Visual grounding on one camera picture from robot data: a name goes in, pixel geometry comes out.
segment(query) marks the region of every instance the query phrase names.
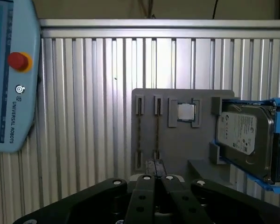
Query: black cable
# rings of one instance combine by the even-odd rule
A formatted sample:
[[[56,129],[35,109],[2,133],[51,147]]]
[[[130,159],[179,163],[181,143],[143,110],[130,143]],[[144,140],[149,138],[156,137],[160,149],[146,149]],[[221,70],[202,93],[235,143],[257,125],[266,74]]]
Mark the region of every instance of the black cable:
[[[213,19],[215,18],[215,15],[216,15],[218,1],[219,0],[216,0],[215,6],[214,6]]]
[[[151,19],[153,13],[154,0],[148,0],[147,18]]]

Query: corrugated metal wall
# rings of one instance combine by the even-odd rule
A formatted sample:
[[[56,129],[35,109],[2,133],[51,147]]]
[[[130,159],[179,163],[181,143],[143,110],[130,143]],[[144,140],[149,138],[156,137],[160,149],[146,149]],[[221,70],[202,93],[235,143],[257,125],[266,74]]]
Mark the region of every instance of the corrugated metal wall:
[[[0,224],[130,175],[134,88],[280,97],[280,30],[189,30],[44,27],[35,126],[21,151],[0,153]],[[231,181],[280,206],[280,195],[264,192],[234,167]]]

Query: gray plastic block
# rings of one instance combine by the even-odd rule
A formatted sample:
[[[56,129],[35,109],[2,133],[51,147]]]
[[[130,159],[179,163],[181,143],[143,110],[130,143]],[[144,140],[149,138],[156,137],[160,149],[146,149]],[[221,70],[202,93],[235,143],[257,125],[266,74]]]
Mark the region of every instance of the gray plastic block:
[[[177,99],[173,97],[168,98],[168,127],[177,127]]]
[[[134,162],[134,165],[135,165],[135,167],[134,167],[134,169],[135,169],[135,171],[143,171],[143,170],[145,170],[145,166],[144,166],[144,164],[145,164],[145,161],[143,160],[143,153],[140,153],[140,166],[138,167],[138,157],[139,157],[139,153],[138,152],[135,152],[135,157],[134,157],[134,159],[135,159],[135,162]]]
[[[221,97],[212,97],[211,98],[211,113],[216,116],[222,114],[222,98]]]
[[[202,120],[202,99],[193,98],[192,103],[195,104],[195,120],[192,121],[192,127],[200,127]]]
[[[160,113],[159,115],[163,114],[163,97],[162,95],[155,95],[154,96],[154,114],[158,114],[158,101],[160,102]]]
[[[141,115],[144,114],[144,96],[143,95],[136,95],[136,114]]]
[[[220,159],[220,146],[210,142],[210,161],[215,165],[226,164]]]

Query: gray mounting plate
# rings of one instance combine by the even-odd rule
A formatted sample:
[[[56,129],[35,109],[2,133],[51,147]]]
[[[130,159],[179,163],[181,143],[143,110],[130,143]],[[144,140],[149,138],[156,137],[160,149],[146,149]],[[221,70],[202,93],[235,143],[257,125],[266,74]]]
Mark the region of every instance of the gray mounting plate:
[[[209,162],[210,142],[215,139],[217,117],[211,113],[212,97],[233,98],[231,90],[182,90],[182,89],[135,89],[132,92],[132,174],[145,173],[145,161],[154,157],[156,150],[155,96],[161,97],[159,117],[159,151],[168,174],[181,175],[187,179],[188,160],[201,161],[206,169],[214,166],[218,169],[226,165],[212,165]],[[141,166],[137,166],[138,99],[143,99],[140,122]],[[196,120],[181,122],[177,119],[177,111],[169,108],[169,99],[177,99],[180,103],[192,103],[196,100]],[[226,169],[223,168],[224,180]]]

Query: silver metal surface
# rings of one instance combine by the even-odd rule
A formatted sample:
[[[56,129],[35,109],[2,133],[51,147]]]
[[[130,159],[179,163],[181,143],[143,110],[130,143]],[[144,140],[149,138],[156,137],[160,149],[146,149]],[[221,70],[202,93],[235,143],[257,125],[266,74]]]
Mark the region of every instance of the silver metal surface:
[[[35,127],[20,152],[0,154],[0,224],[105,178],[129,178],[135,88],[232,89],[242,99],[280,97],[280,21],[41,20],[41,25]],[[235,167],[231,182],[280,206],[280,195],[264,192]]]
[[[174,177],[173,177],[173,176],[166,176],[166,179],[167,179],[167,180],[173,180]]]
[[[113,184],[114,185],[119,185],[119,184],[121,184],[121,181],[114,181]]]
[[[178,119],[194,120],[194,117],[195,117],[195,105],[194,104],[178,105]]]
[[[205,185],[205,182],[204,181],[197,181],[197,183],[201,186]]]
[[[23,224],[37,224],[37,221],[35,219],[30,219],[30,220],[24,222]]]
[[[123,224],[124,220],[118,220],[115,224]]]

